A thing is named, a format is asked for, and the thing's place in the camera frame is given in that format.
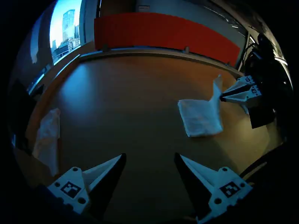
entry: window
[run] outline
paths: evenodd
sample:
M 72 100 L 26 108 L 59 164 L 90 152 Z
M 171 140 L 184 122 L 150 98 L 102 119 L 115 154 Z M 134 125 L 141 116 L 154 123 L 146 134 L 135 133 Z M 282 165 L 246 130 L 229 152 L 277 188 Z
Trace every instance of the window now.
M 82 0 L 58 0 L 51 19 L 53 63 L 80 46 L 79 15 Z

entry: crumpled cloth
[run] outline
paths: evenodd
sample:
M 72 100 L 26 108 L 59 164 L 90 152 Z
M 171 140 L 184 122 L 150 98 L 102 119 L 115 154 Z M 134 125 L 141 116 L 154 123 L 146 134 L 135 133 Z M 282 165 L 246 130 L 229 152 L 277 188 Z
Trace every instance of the crumpled cloth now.
M 58 174 L 57 140 L 60 137 L 60 110 L 51 110 L 40 122 L 32 155 Z
M 178 106 L 188 137 L 215 135 L 223 131 L 220 117 L 222 77 L 213 81 L 213 96 L 206 100 L 179 100 Z

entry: skyscraper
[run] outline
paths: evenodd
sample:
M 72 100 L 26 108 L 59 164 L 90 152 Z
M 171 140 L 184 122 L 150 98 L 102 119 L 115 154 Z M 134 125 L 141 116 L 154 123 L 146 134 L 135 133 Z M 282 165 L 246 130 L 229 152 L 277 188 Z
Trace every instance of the skyscraper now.
M 74 38 L 75 36 L 75 9 L 70 9 L 69 11 L 63 14 L 62 19 L 62 41 Z
M 79 25 L 75 26 L 75 39 L 79 38 Z
M 57 47 L 56 47 L 56 40 L 53 40 L 52 41 L 52 49 L 55 50 Z

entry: sky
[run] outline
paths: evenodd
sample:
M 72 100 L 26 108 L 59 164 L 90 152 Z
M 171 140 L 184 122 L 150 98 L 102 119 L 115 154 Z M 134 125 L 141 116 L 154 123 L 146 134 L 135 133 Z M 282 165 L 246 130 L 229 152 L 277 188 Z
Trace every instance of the sky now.
M 56 47 L 62 42 L 62 18 L 63 14 L 70 9 L 75 10 L 75 26 L 79 24 L 80 7 L 82 0 L 58 0 L 51 19 L 50 25 L 50 46 L 52 41 L 56 40 Z

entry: black cable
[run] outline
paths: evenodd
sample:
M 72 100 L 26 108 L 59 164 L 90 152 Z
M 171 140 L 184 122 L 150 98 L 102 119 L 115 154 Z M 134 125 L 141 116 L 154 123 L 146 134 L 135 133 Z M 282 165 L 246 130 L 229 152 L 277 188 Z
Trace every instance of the black cable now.
M 244 53 L 244 56 L 243 56 L 243 59 L 242 59 L 242 65 L 245 65 L 245 63 L 244 63 L 244 59 L 245 59 L 245 57 L 246 57 L 246 54 L 247 54 L 248 49 L 251 48 L 251 47 L 254 46 L 254 45 L 257 45 L 257 44 L 256 44 L 256 43 L 252 43 L 252 44 L 250 44 L 250 45 L 245 49 L 245 53 Z

